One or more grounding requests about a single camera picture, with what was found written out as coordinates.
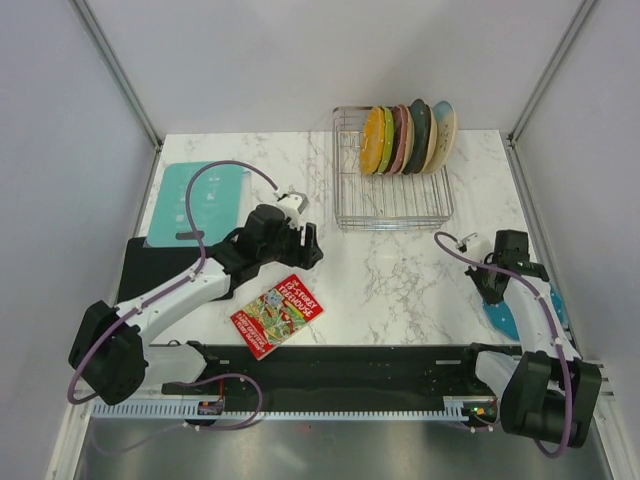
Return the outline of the pink polka dot plate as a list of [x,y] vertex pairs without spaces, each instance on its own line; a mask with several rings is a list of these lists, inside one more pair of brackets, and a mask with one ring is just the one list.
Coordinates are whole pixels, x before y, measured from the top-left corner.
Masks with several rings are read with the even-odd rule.
[[399,104],[392,109],[394,120],[394,138],[391,159],[387,173],[400,173],[408,161],[409,133],[411,132],[411,116],[405,104]]

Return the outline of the orange polka dot plate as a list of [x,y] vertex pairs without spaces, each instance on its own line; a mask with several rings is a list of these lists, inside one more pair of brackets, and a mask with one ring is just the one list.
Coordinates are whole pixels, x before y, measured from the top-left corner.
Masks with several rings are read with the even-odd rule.
[[386,107],[373,107],[363,126],[359,157],[360,172],[363,175],[374,174],[382,162],[385,147],[386,113]]

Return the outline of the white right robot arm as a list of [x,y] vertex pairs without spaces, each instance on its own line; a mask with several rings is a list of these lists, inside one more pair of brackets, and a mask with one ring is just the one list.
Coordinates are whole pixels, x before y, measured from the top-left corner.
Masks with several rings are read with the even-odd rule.
[[511,326],[509,336],[521,348],[514,358],[498,347],[471,345],[468,362],[457,371],[460,386],[473,394],[491,389],[505,432],[582,447],[602,375],[567,338],[559,296],[546,268],[531,259],[527,233],[499,230],[493,242],[472,233],[456,247],[474,262],[466,274],[490,322],[500,330]]

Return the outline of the blue polka dot plate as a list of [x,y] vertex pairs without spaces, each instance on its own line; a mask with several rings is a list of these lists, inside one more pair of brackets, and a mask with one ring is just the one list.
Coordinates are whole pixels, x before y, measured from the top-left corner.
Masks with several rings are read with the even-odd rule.
[[[569,322],[566,318],[566,309],[562,296],[559,294],[553,284],[550,284],[547,290],[550,294],[553,309],[556,313],[556,316],[558,317],[558,320],[560,321],[561,326],[564,329],[567,329]],[[519,341],[515,319],[509,307],[504,302],[492,305],[484,301],[482,303],[482,306],[489,320],[489,323],[495,330],[505,335],[510,340],[514,340],[516,342]]]

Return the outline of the wire dish rack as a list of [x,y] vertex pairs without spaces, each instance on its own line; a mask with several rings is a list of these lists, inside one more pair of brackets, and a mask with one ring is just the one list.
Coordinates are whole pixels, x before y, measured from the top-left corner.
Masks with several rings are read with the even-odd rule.
[[432,175],[373,174],[359,169],[362,129],[371,108],[333,109],[333,211],[342,229],[435,229],[454,214],[445,168]]

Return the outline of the green polka dot plate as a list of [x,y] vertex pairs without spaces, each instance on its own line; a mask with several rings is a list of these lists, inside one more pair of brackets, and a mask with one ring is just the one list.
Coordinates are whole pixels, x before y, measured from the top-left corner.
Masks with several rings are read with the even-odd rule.
[[384,138],[381,160],[376,169],[377,174],[385,173],[390,164],[395,132],[395,123],[392,111],[386,106],[381,106],[381,110],[384,120]]

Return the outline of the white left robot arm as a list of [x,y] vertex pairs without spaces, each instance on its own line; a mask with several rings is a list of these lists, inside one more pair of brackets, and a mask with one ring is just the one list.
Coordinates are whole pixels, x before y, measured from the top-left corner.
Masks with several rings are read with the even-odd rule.
[[152,385],[184,383],[198,393],[211,392],[220,371],[198,344],[158,346],[155,339],[206,303],[232,298],[266,264],[313,268],[323,253],[315,225],[300,222],[306,207],[300,193],[260,204],[243,227],[203,250],[174,278],[114,307],[103,301],[91,305],[69,354],[72,380],[84,381],[107,405]]

